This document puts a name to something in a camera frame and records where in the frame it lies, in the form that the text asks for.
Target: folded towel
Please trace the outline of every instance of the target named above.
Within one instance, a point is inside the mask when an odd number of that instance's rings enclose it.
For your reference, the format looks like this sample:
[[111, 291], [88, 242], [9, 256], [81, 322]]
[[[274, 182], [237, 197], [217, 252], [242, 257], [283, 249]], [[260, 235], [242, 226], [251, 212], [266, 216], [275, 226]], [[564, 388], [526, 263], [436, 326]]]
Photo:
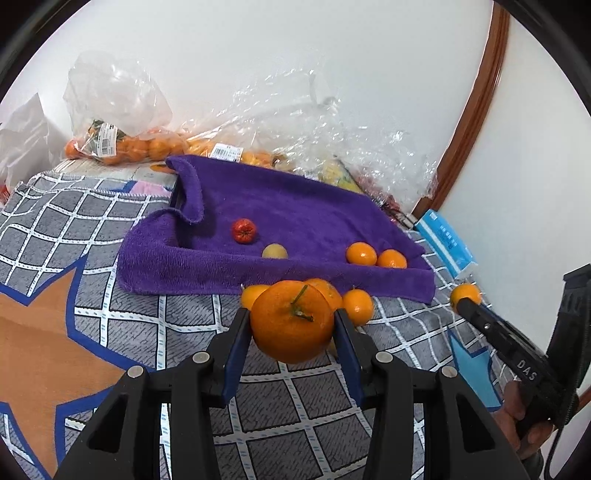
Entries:
[[[117, 279], [142, 294], [238, 294], [240, 285], [320, 277], [340, 292], [431, 302], [434, 275], [424, 250], [367, 197], [318, 181], [249, 165], [184, 155], [170, 157], [185, 200], [154, 212], [125, 237]], [[236, 243], [231, 226], [249, 218], [258, 229], [250, 245]], [[354, 242], [379, 254], [400, 251], [408, 268], [347, 263]], [[269, 244], [289, 259], [261, 258]]]

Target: clear plastic bag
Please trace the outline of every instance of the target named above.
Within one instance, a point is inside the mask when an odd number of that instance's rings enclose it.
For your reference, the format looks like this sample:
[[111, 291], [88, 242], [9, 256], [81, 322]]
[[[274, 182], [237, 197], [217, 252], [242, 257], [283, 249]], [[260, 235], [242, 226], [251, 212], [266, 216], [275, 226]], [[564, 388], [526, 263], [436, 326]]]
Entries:
[[21, 181], [51, 170], [59, 156], [50, 149], [49, 124], [36, 93], [0, 127], [0, 205]]
[[180, 136], [165, 128], [173, 114], [164, 95], [137, 61], [82, 53], [68, 73], [64, 101], [74, 133], [67, 158], [118, 164], [185, 150]]
[[215, 156], [217, 144], [232, 145], [243, 149], [242, 163], [366, 193], [394, 212], [412, 211], [431, 193], [436, 162], [398, 128], [347, 129], [336, 98], [318, 101], [316, 79], [313, 69], [294, 69], [236, 92], [228, 108], [182, 125], [187, 153]]

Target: blue and white carton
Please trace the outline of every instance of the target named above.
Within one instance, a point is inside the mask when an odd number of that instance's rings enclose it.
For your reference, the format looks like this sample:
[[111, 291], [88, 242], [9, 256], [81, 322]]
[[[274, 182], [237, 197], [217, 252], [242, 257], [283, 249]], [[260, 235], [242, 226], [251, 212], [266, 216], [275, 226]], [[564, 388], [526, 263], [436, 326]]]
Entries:
[[443, 260], [455, 280], [463, 280], [474, 272], [478, 266], [474, 256], [441, 214], [428, 210], [415, 228]]

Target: red fruit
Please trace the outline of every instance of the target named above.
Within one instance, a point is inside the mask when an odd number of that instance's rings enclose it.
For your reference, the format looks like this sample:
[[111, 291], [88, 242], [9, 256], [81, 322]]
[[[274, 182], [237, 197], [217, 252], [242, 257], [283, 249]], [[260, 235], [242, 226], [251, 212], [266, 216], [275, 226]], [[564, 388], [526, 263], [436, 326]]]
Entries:
[[240, 218], [232, 224], [232, 236], [239, 244], [250, 244], [256, 236], [256, 226], [248, 218]]

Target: blue gripper pad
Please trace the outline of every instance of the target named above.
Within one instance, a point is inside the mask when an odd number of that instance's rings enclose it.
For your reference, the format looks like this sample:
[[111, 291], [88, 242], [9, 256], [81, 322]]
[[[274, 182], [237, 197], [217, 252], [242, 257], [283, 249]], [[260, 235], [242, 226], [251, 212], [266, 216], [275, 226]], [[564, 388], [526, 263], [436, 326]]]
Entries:
[[[347, 319], [350, 328], [353, 328], [350, 320]], [[361, 366], [355, 355], [353, 344], [345, 322], [339, 312], [335, 312], [335, 330], [333, 332], [336, 351], [339, 354], [339, 363], [345, 376], [349, 395], [360, 407], [363, 404], [364, 394], [361, 387]]]
[[226, 361], [224, 369], [222, 398], [225, 404], [228, 404], [230, 399], [236, 395], [240, 376], [242, 375], [242, 369], [244, 369], [244, 362], [246, 361], [246, 353], [251, 344], [252, 330], [249, 318], [250, 312], [246, 312], [245, 315], [245, 318], [239, 324], [234, 326], [234, 321], [230, 326], [230, 331], [232, 330], [232, 327], [238, 328], [238, 331], [236, 332], [234, 343], [230, 348], [230, 353], [228, 354], [228, 360]]

